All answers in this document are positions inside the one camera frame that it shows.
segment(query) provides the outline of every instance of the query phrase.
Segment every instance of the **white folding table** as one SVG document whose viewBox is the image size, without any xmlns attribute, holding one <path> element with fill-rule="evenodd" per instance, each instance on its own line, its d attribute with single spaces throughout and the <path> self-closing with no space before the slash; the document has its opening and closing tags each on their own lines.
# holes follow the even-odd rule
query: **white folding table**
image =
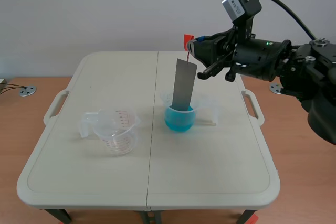
<svg viewBox="0 0 336 224">
<path fill-rule="evenodd" d="M 145 211 L 154 211 L 159 224 L 161 210 L 238 208 L 247 209 L 238 220 L 244 223 L 273 202 L 280 180 L 260 129 L 264 117 L 239 75 L 233 83 L 225 71 L 195 80 L 194 91 L 219 103 L 217 126 L 185 133 L 166 127 L 160 93 L 173 89 L 177 58 L 186 52 L 86 56 L 44 117 L 46 128 L 17 183 L 20 199 L 63 223 L 71 219 L 59 209 L 135 210 L 145 222 Z M 245 95 L 258 118 L 248 114 Z M 116 106 L 134 108 L 141 120 L 139 143 L 123 156 L 112 156 L 94 135 L 81 139 L 77 129 L 84 112 Z"/>
</svg>

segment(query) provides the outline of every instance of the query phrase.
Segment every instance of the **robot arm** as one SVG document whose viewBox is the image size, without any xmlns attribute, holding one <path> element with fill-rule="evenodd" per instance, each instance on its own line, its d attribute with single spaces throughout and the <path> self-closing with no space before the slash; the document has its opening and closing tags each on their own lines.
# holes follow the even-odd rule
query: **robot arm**
<svg viewBox="0 0 336 224">
<path fill-rule="evenodd" d="M 326 141 L 336 144 L 336 45 L 316 39 L 303 22 L 281 1 L 305 30 L 311 41 L 302 46 L 256 39 L 253 18 L 261 11 L 259 0 L 222 0 L 233 21 L 232 29 L 203 36 L 187 43 L 187 49 L 206 69 L 198 78 L 206 80 L 229 68 L 225 76 L 233 82 L 242 74 L 264 81 L 280 77 L 281 94 L 296 97 L 308 112 L 310 127 Z"/>
</svg>

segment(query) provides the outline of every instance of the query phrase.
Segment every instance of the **table leg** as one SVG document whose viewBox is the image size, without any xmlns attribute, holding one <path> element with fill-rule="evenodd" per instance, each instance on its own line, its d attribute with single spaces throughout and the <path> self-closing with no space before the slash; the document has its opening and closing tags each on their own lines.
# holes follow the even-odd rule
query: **table leg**
<svg viewBox="0 0 336 224">
<path fill-rule="evenodd" d="M 69 214 L 63 209 L 46 209 L 48 213 L 54 216 L 59 221 L 63 222 L 63 224 L 70 224 L 71 217 Z"/>
<path fill-rule="evenodd" d="M 162 221 L 161 221 L 161 212 L 162 211 L 153 211 L 155 224 L 162 224 Z"/>
<path fill-rule="evenodd" d="M 245 224 L 257 210 L 245 210 L 237 220 L 237 224 Z"/>
<path fill-rule="evenodd" d="M 141 220 L 142 220 L 142 224 L 150 224 L 150 217 L 148 216 L 148 212 L 146 211 L 136 211 L 140 214 Z"/>
</svg>

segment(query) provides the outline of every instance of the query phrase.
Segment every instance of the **measuring cup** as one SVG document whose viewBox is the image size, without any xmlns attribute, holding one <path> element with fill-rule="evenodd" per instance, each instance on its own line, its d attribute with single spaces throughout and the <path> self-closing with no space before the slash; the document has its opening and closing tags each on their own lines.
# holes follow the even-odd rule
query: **measuring cup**
<svg viewBox="0 0 336 224">
<path fill-rule="evenodd" d="M 81 137 L 84 138 L 89 135 L 91 127 L 111 152 L 122 155 L 135 147 L 138 140 L 136 126 L 139 123 L 139 118 L 131 109 L 100 110 L 85 112 L 78 124 L 78 129 Z"/>
<path fill-rule="evenodd" d="M 188 111 L 178 111 L 171 108 L 173 92 L 162 92 L 160 96 L 165 107 L 164 121 L 171 130 L 185 132 L 195 123 L 197 123 L 197 125 L 217 125 L 217 105 L 207 96 L 194 92 Z"/>
</svg>

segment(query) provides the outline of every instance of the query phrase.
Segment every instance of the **wooden table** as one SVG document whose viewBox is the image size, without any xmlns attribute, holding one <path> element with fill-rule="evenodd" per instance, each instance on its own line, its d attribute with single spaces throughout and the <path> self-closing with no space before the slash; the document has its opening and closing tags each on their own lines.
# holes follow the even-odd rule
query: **wooden table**
<svg viewBox="0 0 336 224">
<path fill-rule="evenodd" d="M 0 95 L 0 223 L 57 223 L 44 211 L 26 206 L 16 195 L 16 182 L 43 129 L 43 116 L 55 95 L 70 78 L 17 78 L 15 84 L 37 86 L 32 96 L 17 90 Z M 258 212 L 263 223 L 333 223 L 336 195 L 336 148 L 317 137 L 307 114 L 295 98 L 275 95 L 268 83 L 246 78 L 266 122 L 262 127 L 281 179 L 278 199 Z M 70 211 L 73 223 L 141 223 L 130 211 Z M 174 210 L 162 214 L 164 224 L 234 223 L 239 212 L 225 210 Z"/>
</svg>

